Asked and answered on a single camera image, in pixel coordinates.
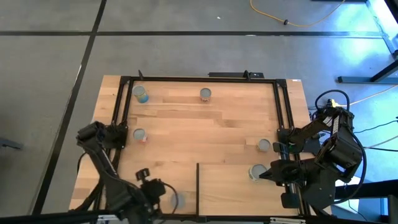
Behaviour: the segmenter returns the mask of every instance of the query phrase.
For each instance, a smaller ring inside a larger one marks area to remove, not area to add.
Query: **yellow cable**
[[[316,22],[314,22],[314,23],[311,23],[311,24],[309,24],[309,25],[298,25],[298,24],[294,24],[294,23],[289,22],[289,21],[287,22],[287,24],[290,24],[290,25],[295,26],[295,27],[310,27],[310,26],[314,26],[315,24],[318,24],[319,22],[321,22],[321,21],[323,21],[324,19],[326,19],[327,17],[329,17],[332,13],[334,13],[345,1],[346,1],[346,0],[342,0],[342,2],[341,2],[334,10],[332,10],[329,14],[327,14],[327,15],[326,15],[325,17],[323,17],[322,19],[320,19],[320,20],[318,20],[318,21],[316,21]],[[283,22],[283,23],[285,22],[283,19],[279,19],[278,17],[272,16],[272,15],[270,15],[270,14],[267,14],[267,13],[265,13],[265,12],[261,12],[260,10],[256,9],[256,8],[253,6],[252,0],[250,0],[250,6],[251,6],[251,8],[252,8],[254,11],[256,11],[256,12],[258,12],[258,13],[264,15],[264,16],[268,16],[268,17],[270,17],[270,18],[273,18],[273,19],[275,19],[275,20],[277,20],[277,21],[280,21],[280,22]]]
[[[374,96],[380,95],[381,93],[385,93],[385,92],[387,92],[387,91],[389,91],[389,90],[391,90],[391,89],[393,89],[393,88],[395,88],[395,87],[397,87],[397,86],[398,86],[398,85],[394,85],[394,86],[392,86],[392,87],[390,87],[390,88],[388,88],[388,89],[386,89],[386,90],[383,90],[383,91],[380,91],[380,92],[378,92],[378,93],[372,94],[372,95],[370,95],[370,96],[368,96],[368,97],[365,97],[365,98],[363,98],[362,100],[358,100],[358,101],[352,102],[352,103],[350,103],[349,105],[351,106],[351,105],[354,105],[354,104],[356,104],[356,103],[359,103],[359,102],[362,102],[362,101],[364,101],[364,100],[367,100],[367,99],[369,99],[369,98],[372,98],[372,97],[374,97]]]

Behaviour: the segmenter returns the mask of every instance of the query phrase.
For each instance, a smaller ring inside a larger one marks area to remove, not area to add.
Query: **black metal bar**
[[[114,104],[112,120],[111,120],[111,123],[115,124],[115,125],[118,122],[118,114],[119,114],[119,110],[120,110],[120,103],[121,103],[122,96],[123,96],[123,89],[124,89],[124,86],[125,86],[125,84],[127,83],[128,80],[130,80],[130,77],[120,77],[118,94],[116,95],[116,101],[115,101],[115,104]],[[120,155],[116,155],[117,151],[118,150],[116,150],[114,157],[118,157],[119,158]],[[111,155],[111,149],[105,149],[105,153],[109,157]],[[102,193],[103,193],[103,190],[104,190],[104,185],[103,185],[101,180],[98,180],[97,185],[99,185],[98,186],[98,188],[99,188],[98,192],[99,193],[94,199],[93,210],[99,210],[100,209]]]
[[[346,198],[356,190],[357,185],[336,187],[336,199]],[[388,195],[398,196],[398,180],[386,180],[363,184],[353,198],[381,198]]]
[[[317,32],[317,31],[99,31],[99,36],[304,36],[353,37],[381,39],[379,32]]]
[[[242,78],[244,73],[241,72],[209,72],[209,77],[212,78]],[[250,78],[264,78],[262,72],[251,72]]]
[[[355,84],[387,84],[397,85],[398,78],[384,78],[378,82],[372,82],[371,77],[338,77],[339,83],[355,83]]]
[[[141,70],[138,70],[138,75],[139,75],[140,80],[144,80],[144,76],[143,76]]]
[[[276,113],[278,116],[278,123],[279,123],[279,129],[284,129],[284,118],[282,116],[282,107],[280,106],[280,98],[279,98],[279,91],[278,91],[278,85],[276,82],[272,84],[274,87],[274,96],[275,96],[275,107],[276,107]]]
[[[380,215],[379,221],[380,221],[381,223],[389,223],[389,217],[388,217],[388,215]]]
[[[97,13],[97,16],[95,19],[92,33],[96,32],[98,30],[102,15],[104,13],[105,4],[106,4],[106,0],[102,0],[101,4],[99,5],[99,10],[98,10],[98,13]],[[57,166],[58,158],[60,157],[63,141],[65,140],[65,135],[67,133],[69,122],[72,117],[73,109],[75,107],[75,102],[76,102],[76,99],[77,99],[77,96],[79,93],[81,82],[83,81],[83,77],[84,77],[84,74],[86,71],[88,59],[90,57],[91,50],[93,49],[94,40],[95,40],[95,35],[91,35],[90,38],[88,39],[86,50],[85,50],[85,53],[81,60],[81,65],[80,65],[78,75],[76,77],[75,84],[73,85],[72,92],[70,93],[67,107],[62,116],[62,120],[61,120],[59,129],[57,131],[57,135],[55,137],[53,146],[50,151],[51,156],[49,159],[49,163],[47,164],[46,169],[45,169],[43,181],[40,183],[40,189],[37,194],[37,197],[34,198],[35,204],[32,209],[32,213],[34,215],[42,213],[42,209],[43,209],[43,206],[45,203],[45,198],[46,198],[47,193],[50,188],[51,180],[54,175],[55,168]]]
[[[134,81],[141,81],[140,77],[132,77]],[[211,78],[211,77],[144,77],[143,81],[157,82],[226,82],[247,83],[246,78]],[[252,78],[251,83],[275,83],[274,79]]]
[[[40,215],[23,215],[18,217],[3,217],[0,218],[0,223],[13,223],[13,224],[51,224],[51,223],[86,223],[96,220],[99,215],[110,215],[109,211],[73,211],[63,213],[50,213]]]
[[[280,85],[280,87],[282,88],[282,92],[284,94],[284,102],[286,108],[287,121],[289,122],[289,128],[294,128],[293,113],[292,113],[292,107],[290,105],[289,91],[287,90],[287,82],[285,79],[277,79],[276,82]],[[294,154],[294,160],[300,161],[301,160],[300,154]],[[298,208],[299,215],[311,215],[310,206],[307,202],[305,202],[302,199],[299,185],[295,184],[294,189],[300,199],[300,206]]]
[[[293,114],[292,114],[292,108],[290,106],[289,92],[287,91],[286,79],[277,79],[276,82],[282,88],[282,92],[284,94],[287,122],[289,123],[290,128],[294,128]]]
[[[129,87],[127,89],[126,102],[124,103],[122,123],[127,122],[127,117],[129,116],[130,102],[131,102],[131,93],[132,93],[132,85],[134,84],[134,80],[130,77],[129,79]]]
[[[398,60],[392,62],[386,68],[373,77],[338,77],[339,83],[363,83],[363,84],[398,84],[398,78],[387,78],[398,71]]]
[[[389,223],[398,223],[398,196],[388,196],[388,216]]]
[[[199,194],[199,163],[197,163],[197,207],[196,207],[196,214],[195,214],[195,218],[199,219],[199,200],[200,200],[200,194]]]
[[[342,218],[336,218],[331,215],[323,215],[323,216],[249,216],[249,215],[208,215],[205,217],[208,222],[262,222],[262,223],[270,223],[273,221],[274,223],[279,223],[277,218],[288,218],[291,223],[295,223],[293,220],[305,220],[306,224],[378,224],[375,222],[365,222],[365,221],[357,221],[357,220],[345,220]],[[162,216],[162,219],[165,220],[180,220],[180,221],[193,221],[195,222],[195,215],[168,215],[165,214]]]
[[[120,102],[122,100],[122,94],[123,94],[124,85],[127,82],[126,79],[129,80],[130,77],[120,77],[118,94],[116,95],[116,101],[115,101],[115,104],[114,104],[113,114],[112,114],[112,123],[113,124],[116,124],[116,122],[118,121]]]
[[[371,82],[377,83],[377,82],[383,80],[383,78],[386,78],[389,75],[395,73],[396,71],[398,71],[398,60],[396,60],[395,62],[392,62],[390,65],[388,65],[386,68],[381,70],[379,73],[375,74],[375,76],[373,76],[371,78]]]

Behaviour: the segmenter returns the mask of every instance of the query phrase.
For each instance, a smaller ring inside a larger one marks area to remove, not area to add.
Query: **black metal frame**
[[[142,72],[139,70],[138,77],[121,77],[121,85],[119,86],[118,96],[116,97],[116,103],[113,113],[113,118],[115,114],[118,113],[117,105],[120,105],[121,93],[122,93],[122,80],[128,78],[129,79],[129,91],[127,92],[125,108],[123,113],[123,120],[127,118],[129,103],[131,100],[131,88],[134,84],[134,81],[145,81],[145,82],[223,82],[223,83],[264,83],[271,84],[274,91],[275,98],[275,108],[277,110],[277,117],[279,128],[284,128],[284,120],[282,115],[282,107],[280,104],[280,96],[279,96],[279,87],[281,87],[282,92],[284,94],[284,103],[286,107],[286,114],[288,117],[289,126],[293,127],[293,115],[290,107],[289,94],[287,92],[286,80],[284,79],[265,79],[265,78],[253,78],[252,73],[245,71],[243,73],[234,73],[233,77],[228,78],[223,73],[224,77],[144,77]],[[167,220],[191,220],[198,223],[208,222],[210,220],[224,220],[224,221],[236,221],[236,222],[244,222],[244,221],[252,221],[258,222],[260,220],[264,221],[270,219],[271,216],[202,216],[199,211],[199,197],[200,197],[200,165],[197,163],[196,170],[196,214],[194,215],[181,215],[181,214],[164,214],[164,219]],[[285,186],[285,190],[287,193],[300,192],[298,186]],[[308,204],[301,201],[299,205],[299,215],[310,215],[310,210]]]
[[[133,85],[133,81],[131,81],[131,77],[121,77],[120,81],[119,81],[119,88],[118,88],[118,94],[116,95],[116,101],[114,104],[114,108],[113,108],[113,114],[112,114],[112,120],[111,120],[111,124],[113,125],[117,125],[118,122],[118,115],[119,115],[119,110],[120,110],[120,105],[121,105],[121,100],[122,100],[122,95],[123,95],[123,89],[124,86],[126,84],[129,84],[128,88],[127,88],[127,95],[126,95],[126,100],[124,102],[124,108],[123,108],[123,115],[122,115],[122,120],[121,120],[121,124],[125,125],[126,128],[128,128],[127,126],[127,115],[129,113],[129,108],[130,108],[130,101],[131,101],[131,93],[132,93],[132,85]],[[110,157],[111,155],[111,150],[112,149],[106,149],[105,153],[108,157]],[[113,156],[113,167],[114,169],[117,171],[118,167],[119,167],[119,159],[120,159],[120,155],[121,155],[121,151],[122,151],[122,147],[117,147],[115,149],[115,153]],[[97,195],[97,197],[94,200],[94,205],[93,205],[93,210],[99,210],[100,209],[100,205],[101,205],[101,198],[102,198],[102,192],[103,192],[103,183],[101,181],[99,181],[99,193]]]

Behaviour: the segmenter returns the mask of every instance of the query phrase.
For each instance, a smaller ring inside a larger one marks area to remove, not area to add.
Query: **black cable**
[[[386,123],[386,124],[380,124],[380,125],[377,125],[376,127],[369,128],[369,129],[365,129],[365,130],[363,130],[363,131],[356,131],[356,132],[354,132],[354,133],[355,133],[355,134],[358,134],[358,133],[362,133],[362,132],[364,132],[364,131],[373,130],[373,129],[376,129],[376,128],[378,128],[378,127],[385,126],[385,125],[387,125],[387,124],[391,124],[391,123],[394,123],[394,122],[397,122],[397,123],[398,123],[398,120],[390,121],[390,122],[388,122],[388,123]]]
[[[347,192],[347,186],[348,186],[347,183],[345,183],[345,184],[344,184],[344,191],[345,191],[345,192]],[[360,215],[362,216],[362,218],[365,219],[365,221],[368,221],[368,220],[359,212],[359,208],[358,208],[358,211],[357,211],[357,210],[355,210],[353,207],[351,207],[351,204],[349,203],[349,200],[348,200],[348,206],[349,206],[349,208],[352,209],[354,212],[360,214]]]
[[[342,202],[346,202],[347,200],[351,199],[352,197],[354,197],[354,195],[359,191],[359,189],[362,187],[362,184],[365,180],[365,175],[366,175],[366,153],[365,153],[365,149],[363,148],[361,142],[359,141],[359,139],[355,136],[355,134],[350,131],[349,132],[352,137],[355,139],[356,143],[358,144],[358,146],[361,148],[362,151],[362,157],[363,157],[363,166],[362,166],[362,174],[361,174],[361,178],[359,180],[359,183],[357,185],[357,188],[353,191],[353,193],[349,196],[347,196],[346,198],[343,198],[341,200],[338,200],[337,202],[334,202],[333,204],[338,204],[338,203],[342,203]]]
[[[98,192],[100,191],[100,184],[97,184],[95,188],[90,192],[89,196],[83,201],[79,207],[73,209],[74,211],[87,211],[91,204],[94,202],[94,199],[98,195]]]
[[[376,148],[376,147],[367,147],[366,149],[374,149],[374,150],[387,151],[387,152],[398,152],[398,150],[382,149],[382,148]]]
[[[176,190],[174,189],[174,187],[171,186],[170,184],[166,184],[165,182],[162,182],[162,183],[163,183],[166,187],[172,189],[173,192],[174,192],[174,195],[175,195],[175,206],[174,206],[174,209],[173,209],[173,211],[172,211],[172,214],[174,214],[175,211],[176,211],[176,209],[177,209],[177,207],[178,207],[178,195],[177,195],[177,191],[176,191]],[[165,222],[166,222],[166,220],[162,220],[162,221],[159,222],[158,224],[163,224],[163,223],[165,223]]]
[[[92,155],[95,156],[98,160],[100,159],[99,156],[98,156],[94,151],[93,151]],[[124,183],[124,184],[130,186],[130,189],[128,189],[128,190],[129,190],[129,193],[130,193],[133,197],[135,197],[136,199],[138,199],[138,201],[139,201],[140,203],[150,204],[149,201],[148,201],[148,199],[146,198],[146,196],[145,196],[144,193],[142,192],[142,190],[141,190],[139,187],[137,187],[135,184],[133,184],[133,183],[131,183],[131,182],[128,182],[128,181],[126,181],[126,180],[117,178],[117,177],[113,177],[112,175],[110,175],[110,174],[109,174],[106,170],[104,170],[103,168],[102,168],[101,170],[98,170],[98,172],[102,172],[104,175],[108,176],[109,178],[111,178],[111,179],[113,179],[113,180],[116,180],[116,181],[118,181],[118,182],[121,182],[121,183]]]
[[[83,156],[85,156],[85,154],[87,154],[87,152],[84,152],[84,153],[79,157],[79,160],[77,161],[77,173],[79,173],[81,159],[83,158]]]
[[[318,100],[323,97],[324,95],[328,94],[328,93],[332,93],[332,92],[337,92],[337,93],[341,93],[346,97],[346,101],[347,101],[347,111],[349,111],[349,97],[347,95],[347,93],[345,93],[344,91],[341,90],[328,90],[324,93],[322,93],[321,95],[319,95],[316,99],[315,99],[315,107],[317,108],[317,110],[320,110],[319,106],[318,106]]]
[[[349,200],[348,200],[348,206],[349,206],[350,209],[354,210],[354,212],[360,214],[360,215],[362,216],[362,218],[365,219],[365,221],[368,221],[368,220],[365,218],[365,216],[363,216],[359,211],[357,211],[357,210],[355,210],[355,209],[353,209],[353,208],[351,207],[351,205],[349,204]]]

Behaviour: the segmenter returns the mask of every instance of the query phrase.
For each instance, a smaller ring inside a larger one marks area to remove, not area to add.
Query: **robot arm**
[[[79,130],[76,138],[104,182],[108,209],[120,220],[127,218],[129,223],[152,223],[162,214],[159,197],[165,194],[164,184],[159,179],[146,180],[148,169],[136,173],[137,180],[142,181],[140,188],[120,179],[103,149],[103,145],[111,144],[112,141],[106,135],[107,127],[94,122]]]
[[[343,108],[327,108],[305,127],[279,135],[280,142],[290,146],[289,153],[299,153],[311,136],[323,130],[331,131],[315,158],[273,161],[271,169],[260,178],[278,185],[305,183],[300,186],[305,201],[318,209],[331,205],[336,180],[348,183],[362,161],[361,148],[353,139],[353,118],[354,115]]]

